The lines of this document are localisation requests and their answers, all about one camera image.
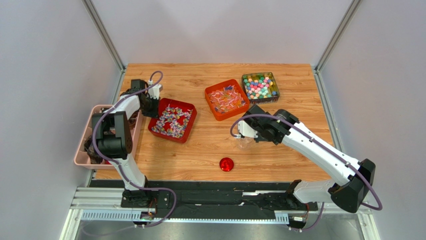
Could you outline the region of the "clear plastic jar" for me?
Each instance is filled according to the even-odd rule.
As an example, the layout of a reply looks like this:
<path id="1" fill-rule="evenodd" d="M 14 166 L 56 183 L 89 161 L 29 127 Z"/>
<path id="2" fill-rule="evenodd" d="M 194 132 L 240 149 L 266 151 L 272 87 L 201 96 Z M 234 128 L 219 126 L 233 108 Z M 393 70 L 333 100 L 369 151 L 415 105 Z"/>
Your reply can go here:
<path id="1" fill-rule="evenodd" d="M 248 151 L 255 143 L 252 137 L 239 137 L 235 140 L 237 148 L 243 151 Z"/>

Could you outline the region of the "red tray of swirl lollipops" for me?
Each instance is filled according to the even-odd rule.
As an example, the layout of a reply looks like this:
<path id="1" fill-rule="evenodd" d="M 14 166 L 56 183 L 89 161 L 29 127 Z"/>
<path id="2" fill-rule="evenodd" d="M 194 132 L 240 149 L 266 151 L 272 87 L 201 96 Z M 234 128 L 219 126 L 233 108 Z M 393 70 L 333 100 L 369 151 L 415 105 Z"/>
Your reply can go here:
<path id="1" fill-rule="evenodd" d="M 152 118 L 148 130 L 156 137 L 184 144 L 187 142 L 197 117 L 191 103 L 162 98 L 158 106 L 158 118 Z"/>

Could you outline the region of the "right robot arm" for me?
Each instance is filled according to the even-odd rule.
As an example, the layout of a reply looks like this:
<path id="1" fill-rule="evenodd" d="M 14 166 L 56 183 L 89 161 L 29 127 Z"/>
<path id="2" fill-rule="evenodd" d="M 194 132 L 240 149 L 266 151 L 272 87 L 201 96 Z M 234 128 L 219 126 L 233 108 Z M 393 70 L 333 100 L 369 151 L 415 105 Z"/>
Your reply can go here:
<path id="1" fill-rule="evenodd" d="M 324 170 L 329 180 L 308 182 L 295 180 L 288 194 L 301 203 L 334 203 L 348 213 L 356 213 L 368 193 L 374 197 L 376 164 L 368 158 L 358 160 L 336 149 L 308 129 L 290 112 L 280 109 L 270 114 L 258 105 L 251 106 L 234 126 L 236 139 L 283 144 L 299 152 Z"/>

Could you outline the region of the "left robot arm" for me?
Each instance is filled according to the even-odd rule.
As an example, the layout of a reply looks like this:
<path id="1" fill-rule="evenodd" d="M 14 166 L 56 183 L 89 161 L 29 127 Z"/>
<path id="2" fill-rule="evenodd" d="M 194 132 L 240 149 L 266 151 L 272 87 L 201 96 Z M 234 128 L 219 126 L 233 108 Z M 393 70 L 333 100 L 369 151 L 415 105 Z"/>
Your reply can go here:
<path id="1" fill-rule="evenodd" d="M 163 86 L 152 80 L 133 79 L 130 88 L 118 102 L 102 113 L 92 115 L 92 145 L 96 154 L 112 164 L 124 182 L 122 198 L 145 206 L 152 201 L 147 178 L 134 160 L 130 117 L 143 114 L 149 118 L 159 115 L 160 92 Z"/>

